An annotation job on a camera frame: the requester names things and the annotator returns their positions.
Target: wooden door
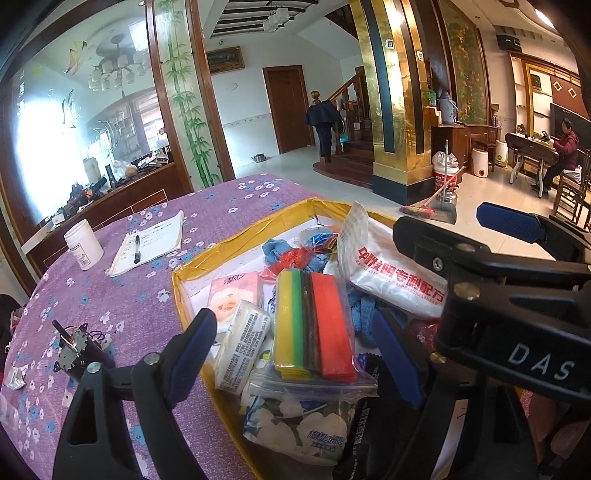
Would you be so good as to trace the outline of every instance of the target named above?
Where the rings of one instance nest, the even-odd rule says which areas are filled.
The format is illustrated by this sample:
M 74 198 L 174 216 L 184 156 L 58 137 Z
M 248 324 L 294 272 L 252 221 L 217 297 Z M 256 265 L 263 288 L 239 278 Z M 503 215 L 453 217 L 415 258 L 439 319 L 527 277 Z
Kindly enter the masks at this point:
M 279 153 L 314 145 L 312 128 L 304 125 L 308 97 L 301 65 L 263 68 Z

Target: pen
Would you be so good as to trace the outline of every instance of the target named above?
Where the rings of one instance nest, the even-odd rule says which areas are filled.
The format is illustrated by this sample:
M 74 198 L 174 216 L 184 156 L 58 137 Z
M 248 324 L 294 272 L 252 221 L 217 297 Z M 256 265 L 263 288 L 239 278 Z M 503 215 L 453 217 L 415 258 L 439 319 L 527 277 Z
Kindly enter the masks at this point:
M 135 257 L 134 257 L 134 264 L 138 264 L 141 259 L 141 254 L 139 253 L 139 235 L 135 236 Z

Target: tiled floor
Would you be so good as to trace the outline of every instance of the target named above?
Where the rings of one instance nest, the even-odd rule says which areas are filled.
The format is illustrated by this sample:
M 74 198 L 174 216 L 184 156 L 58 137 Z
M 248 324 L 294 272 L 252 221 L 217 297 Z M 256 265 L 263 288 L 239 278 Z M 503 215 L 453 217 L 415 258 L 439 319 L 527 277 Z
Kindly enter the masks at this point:
M 243 166 L 237 169 L 236 176 L 245 177 L 254 173 L 270 172 L 308 187 L 331 200 L 347 203 L 358 201 L 367 209 L 382 212 L 395 218 L 400 216 L 399 204 L 376 195 L 370 190 L 333 180 L 313 171 L 312 164 L 318 160 L 316 148 L 306 147 L 278 155 L 263 163 Z M 457 223 L 449 225 L 436 222 L 436 224 L 483 242 L 493 252 L 551 258 L 537 245 L 526 244 L 502 233 L 483 228 L 476 220 L 476 208 L 482 202 L 498 203 L 523 212 L 538 213 L 544 216 L 550 214 L 556 191 L 551 191 L 550 198 L 539 199 L 530 189 L 530 179 L 520 175 L 513 185 L 510 185 L 509 173 L 509 170 L 496 168 L 494 172 L 489 173 L 489 177 L 486 179 L 465 174 L 457 191 Z

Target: tablecloth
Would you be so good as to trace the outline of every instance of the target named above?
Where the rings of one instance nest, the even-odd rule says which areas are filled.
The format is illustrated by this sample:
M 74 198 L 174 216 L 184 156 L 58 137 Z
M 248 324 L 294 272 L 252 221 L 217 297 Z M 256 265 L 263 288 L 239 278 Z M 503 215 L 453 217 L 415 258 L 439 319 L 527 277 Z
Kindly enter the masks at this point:
M 53 372 L 59 337 L 51 325 L 88 322 L 105 333 L 105 348 L 117 366 L 132 365 L 149 352 L 161 351 L 181 332 L 171 293 L 171 273 L 206 248 L 286 205 L 314 192 L 273 174 L 259 174 L 190 193 L 150 207 L 98 230 L 105 250 L 90 270 L 82 271 L 69 252 L 43 275 L 27 304 L 11 343 L 7 366 L 28 364 L 27 385 L 19 391 L 2 387 L 18 408 L 18 429 L 8 432 L 13 444 L 40 479 L 51 478 L 60 428 L 76 382 Z M 147 228 L 182 210 L 181 250 L 111 278 L 106 270 L 128 232 Z M 142 474 L 158 478 L 145 445 L 134 405 L 124 402 L 126 421 Z M 187 401 L 174 410 L 187 443 L 210 480 L 254 479 L 220 421 L 199 378 Z

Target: pillar base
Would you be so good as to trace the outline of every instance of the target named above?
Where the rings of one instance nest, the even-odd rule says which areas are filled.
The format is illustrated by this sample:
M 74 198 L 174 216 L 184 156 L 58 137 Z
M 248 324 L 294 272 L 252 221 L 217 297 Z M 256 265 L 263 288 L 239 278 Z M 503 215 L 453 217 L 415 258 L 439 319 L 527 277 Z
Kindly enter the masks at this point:
M 372 177 L 372 190 L 374 193 L 400 205 L 412 205 L 433 195 L 435 178 L 429 177 L 412 185 L 403 185 L 374 175 Z

